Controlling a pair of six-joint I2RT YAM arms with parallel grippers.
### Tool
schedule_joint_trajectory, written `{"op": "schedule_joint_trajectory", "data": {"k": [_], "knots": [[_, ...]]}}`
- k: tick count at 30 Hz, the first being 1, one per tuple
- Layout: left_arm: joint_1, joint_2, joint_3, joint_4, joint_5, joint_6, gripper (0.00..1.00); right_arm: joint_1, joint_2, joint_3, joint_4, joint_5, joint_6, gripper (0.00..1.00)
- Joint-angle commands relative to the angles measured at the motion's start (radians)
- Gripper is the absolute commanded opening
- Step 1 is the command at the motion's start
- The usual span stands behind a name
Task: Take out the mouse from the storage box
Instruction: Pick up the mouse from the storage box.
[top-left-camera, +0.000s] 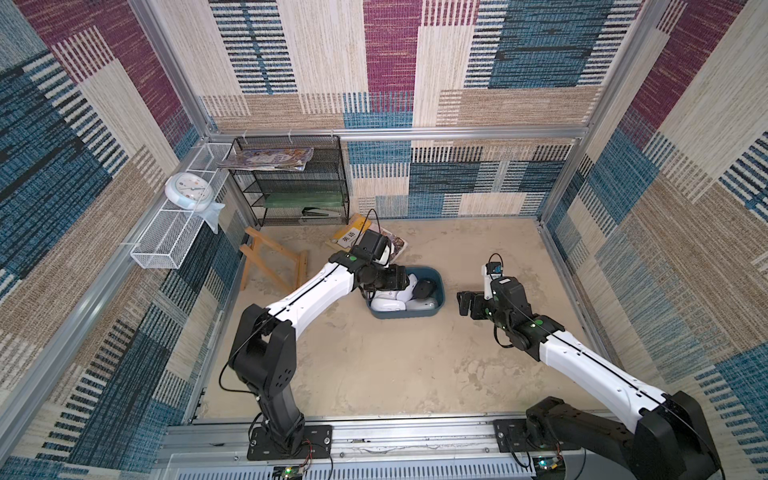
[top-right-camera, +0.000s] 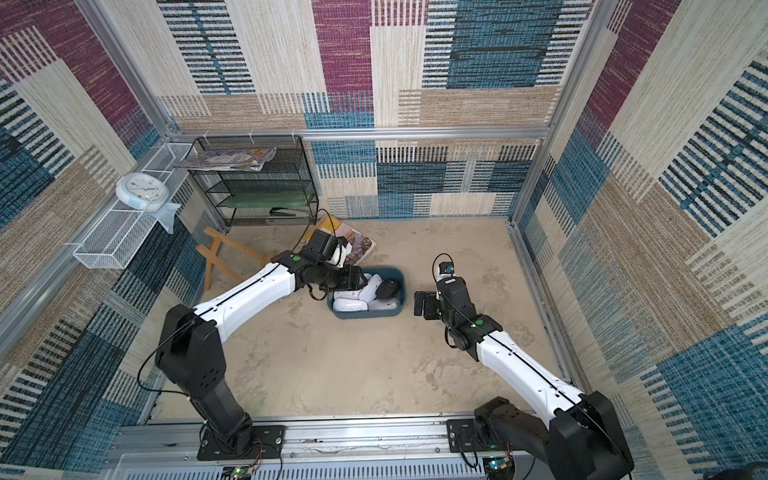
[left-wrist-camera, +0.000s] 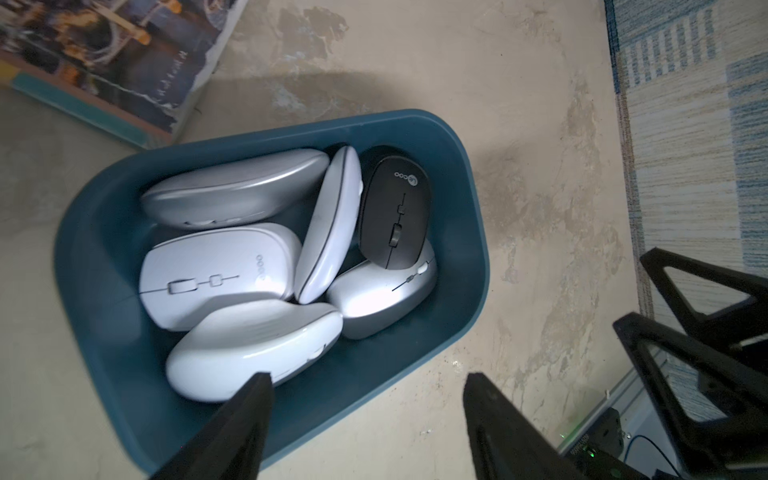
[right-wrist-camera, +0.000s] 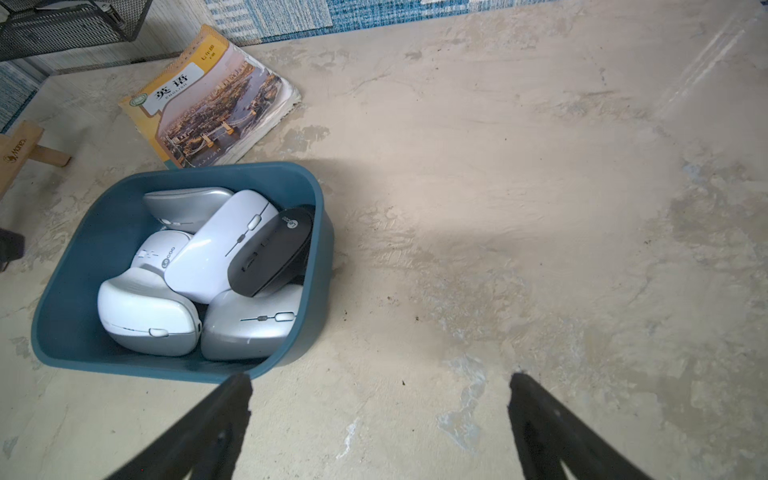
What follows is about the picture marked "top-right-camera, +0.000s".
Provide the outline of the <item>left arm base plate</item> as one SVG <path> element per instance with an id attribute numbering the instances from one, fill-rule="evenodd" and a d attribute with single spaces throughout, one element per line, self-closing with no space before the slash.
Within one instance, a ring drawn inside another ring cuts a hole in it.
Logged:
<path id="1" fill-rule="evenodd" d="M 277 459 L 282 452 L 284 425 L 251 425 L 230 439 L 220 439 L 205 423 L 200 430 L 198 461 Z"/>

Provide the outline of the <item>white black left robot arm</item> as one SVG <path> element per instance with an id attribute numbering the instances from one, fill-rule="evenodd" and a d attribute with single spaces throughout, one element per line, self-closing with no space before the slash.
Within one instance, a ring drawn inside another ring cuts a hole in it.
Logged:
<path id="1" fill-rule="evenodd" d="M 189 399 L 218 449 L 243 458 L 254 444 L 252 420 L 226 383 L 223 344 L 266 307 L 306 286 L 331 294 L 366 284 L 359 266 L 312 262 L 284 252 L 212 300 L 171 308 L 154 364 Z"/>

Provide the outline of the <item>teal storage box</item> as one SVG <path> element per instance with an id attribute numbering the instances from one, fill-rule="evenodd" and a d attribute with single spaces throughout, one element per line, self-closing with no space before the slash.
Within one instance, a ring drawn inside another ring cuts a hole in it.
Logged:
<path id="1" fill-rule="evenodd" d="M 337 291 L 326 299 L 329 310 L 341 320 L 394 317 L 407 301 L 403 272 L 395 267 L 362 269 L 367 285 L 356 291 Z"/>

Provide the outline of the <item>white oval mouse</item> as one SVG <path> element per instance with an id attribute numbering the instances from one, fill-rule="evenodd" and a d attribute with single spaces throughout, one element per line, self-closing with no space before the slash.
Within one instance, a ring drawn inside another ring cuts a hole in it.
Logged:
<path id="1" fill-rule="evenodd" d="M 351 313 L 367 311 L 369 306 L 367 302 L 359 299 L 338 298 L 334 300 L 332 308 L 335 312 Z"/>

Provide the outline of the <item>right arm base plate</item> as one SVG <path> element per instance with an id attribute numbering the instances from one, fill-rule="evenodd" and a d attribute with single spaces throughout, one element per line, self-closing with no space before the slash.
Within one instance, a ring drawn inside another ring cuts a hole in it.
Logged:
<path id="1" fill-rule="evenodd" d="M 534 439 L 521 422 L 502 417 L 448 420 L 446 432 L 451 453 L 502 452 L 507 447 L 525 449 Z"/>

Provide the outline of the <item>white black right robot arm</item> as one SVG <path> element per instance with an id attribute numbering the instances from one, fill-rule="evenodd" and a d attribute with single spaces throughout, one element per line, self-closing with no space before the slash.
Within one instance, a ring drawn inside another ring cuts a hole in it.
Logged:
<path id="1" fill-rule="evenodd" d="M 504 379 L 532 408 L 496 397 L 474 412 L 482 445 L 508 445 L 547 465 L 557 479 L 623 479 L 634 460 L 612 402 L 561 380 L 527 354 L 492 317 L 476 311 L 461 277 L 414 295 L 415 315 L 439 320 L 449 346 Z"/>

